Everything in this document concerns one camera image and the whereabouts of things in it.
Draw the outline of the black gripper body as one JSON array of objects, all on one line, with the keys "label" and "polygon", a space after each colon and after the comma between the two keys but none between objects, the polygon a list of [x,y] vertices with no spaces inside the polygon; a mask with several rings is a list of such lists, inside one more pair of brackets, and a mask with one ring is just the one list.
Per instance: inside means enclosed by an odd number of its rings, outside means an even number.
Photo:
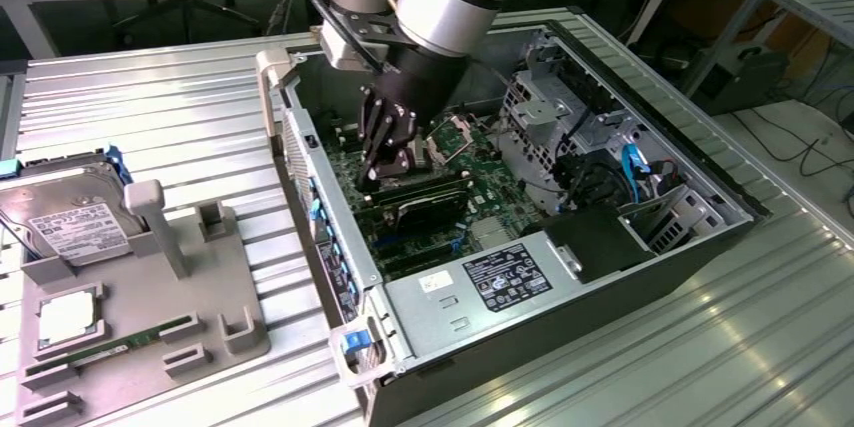
[{"label": "black gripper body", "polygon": [[380,96],[432,120],[448,105],[468,68],[468,58],[447,57],[423,47],[392,46],[375,79]]}]

